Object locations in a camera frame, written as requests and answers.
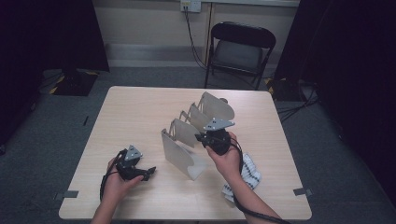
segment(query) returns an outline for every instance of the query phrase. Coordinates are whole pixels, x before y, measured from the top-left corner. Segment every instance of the person's left hand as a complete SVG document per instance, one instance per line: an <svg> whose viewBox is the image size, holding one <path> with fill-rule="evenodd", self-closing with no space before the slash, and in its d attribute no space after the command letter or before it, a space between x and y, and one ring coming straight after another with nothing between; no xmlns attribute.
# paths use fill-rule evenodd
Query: person's left hand
<svg viewBox="0 0 396 224"><path fill-rule="evenodd" d="M113 158L107 165L107 169L111 166L115 158ZM117 172L115 166L110 173ZM129 189L133 188L143 179L143 176L137 176L134 179L124 181L118 173L109 175L105 185L105 191L102 201L112 201L119 203L128 193Z"/></svg>

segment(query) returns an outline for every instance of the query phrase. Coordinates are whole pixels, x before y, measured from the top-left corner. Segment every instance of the chair leg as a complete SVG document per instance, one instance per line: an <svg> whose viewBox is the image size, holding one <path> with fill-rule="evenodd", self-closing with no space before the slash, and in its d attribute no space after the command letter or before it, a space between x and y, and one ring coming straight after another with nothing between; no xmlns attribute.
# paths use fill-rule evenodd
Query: chair leg
<svg viewBox="0 0 396 224"><path fill-rule="evenodd" d="M259 89L260 82L262 82L262 75L257 80L256 88L254 89L255 91Z"/></svg>
<svg viewBox="0 0 396 224"><path fill-rule="evenodd" d="M209 78L209 70L210 70L210 65L208 64L206 67L206 77L205 77L205 86L204 86L205 89L207 86L207 79Z"/></svg>

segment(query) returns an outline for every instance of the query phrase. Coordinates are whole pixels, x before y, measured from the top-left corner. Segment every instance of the black curtain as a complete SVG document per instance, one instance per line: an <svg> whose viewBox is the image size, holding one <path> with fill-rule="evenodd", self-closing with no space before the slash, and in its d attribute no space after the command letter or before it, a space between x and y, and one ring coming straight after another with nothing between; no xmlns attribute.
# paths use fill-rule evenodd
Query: black curtain
<svg viewBox="0 0 396 224"><path fill-rule="evenodd" d="M396 204L396 2L319 2L301 1L276 75L318 84L344 141ZM310 21L313 5L322 13Z"/></svg>
<svg viewBox="0 0 396 224"><path fill-rule="evenodd" d="M109 71L91 0L0 0L0 33L0 144L21 122L44 70Z"/></svg>

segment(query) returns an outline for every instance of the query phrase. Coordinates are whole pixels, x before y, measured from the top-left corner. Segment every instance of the power cord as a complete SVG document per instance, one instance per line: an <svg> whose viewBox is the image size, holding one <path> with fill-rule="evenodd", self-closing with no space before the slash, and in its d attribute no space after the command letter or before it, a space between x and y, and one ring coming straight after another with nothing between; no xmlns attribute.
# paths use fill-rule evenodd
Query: power cord
<svg viewBox="0 0 396 224"><path fill-rule="evenodd" d="M211 137L213 140L221 142L222 144L229 144L231 147L235 147L238 150L238 154L239 154L239 172L242 174L242 169L243 169L243 164L244 164L244 160L243 160L243 152L242 152L242 148L240 146L240 144L236 141L236 139L231 138L231 140L234 140L236 144L224 141L222 139L216 138L216 137ZM243 206L235 197L235 195L233 196L233 201L235 203L235 206L243 213L248 214L250 216L253 217L257 217L260 219L264 219L267 221L271 221L274 223L278 223L278 224L290 224L288 221L283 220L282 218L277 218L277 217L271 217L262 213L258 213L258 212L254 212L251 211L249 209L247 209L245 206Z"/></svg>
<svg viewBox="0 0 396 224"><path fill-rule="evenodd" d="M107 179L110 175L113 175L115 173L118 173L118 171L115 172L111 172L111 170L113 169L114 165L116 164L117 160L119 159L120 155L122 154L122 151L119 152L119 154L117 154L116 158L114 159L114 161L111 163L111 165L108 167L106 174L103 176L102 178L102 183L100 185L100 194L99 194L99 198L100 201L102 201L103 198L103 194L105 193L105 186L106 186L106 182Z"/></svg>
<svg viewBox="0 0 396 224"><path fill-rule="evenodd" d="M278 109L278 111L277 111L278 115L287 113L283 118L281 118L280 122L281 123L285 122L291 116L293 116L298 111L300 111L300 109L307 108L307 107L309 107L311 105L316 104L318 102L318 97L313 98L314 92L315 92L315 89L313 88L311 93L310 93L310 95L309 95L309 97L308 97L308 99L302 105L299 105L299 106L294 107L294 108L281 108L281 109Z"/></svg>
<svg viewBox="0 0 396 224"><path fill-rule="evenodd" d="M206 70L205 64L202 62L201 58L199 57L198 52L194 45L194 41L192 40L191 28L190 28L190 18L189 18L189 8L183 7L183 9L184 9L184 16L186 17L187 28L189 30L192 56L194 57L194 60L198 64L198 66L200 66L202 69Z"/></svg>

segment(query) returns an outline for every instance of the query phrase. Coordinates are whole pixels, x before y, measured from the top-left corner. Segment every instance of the beige wall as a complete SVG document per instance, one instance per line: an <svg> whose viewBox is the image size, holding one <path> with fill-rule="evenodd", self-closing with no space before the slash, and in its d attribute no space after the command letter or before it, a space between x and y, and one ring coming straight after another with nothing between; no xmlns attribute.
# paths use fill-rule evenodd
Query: beige wall
<svg viewBox="0 0 396 224"><path fill-rule="evenodd" d="M93 0L106 44L189 46L184 13L178 1ZM201 13L190 13L195 46L205 45L209 3ZM273 63L284 48L296 7L214 4L213 22L238 21L264 27L276 36Z"/></svg>

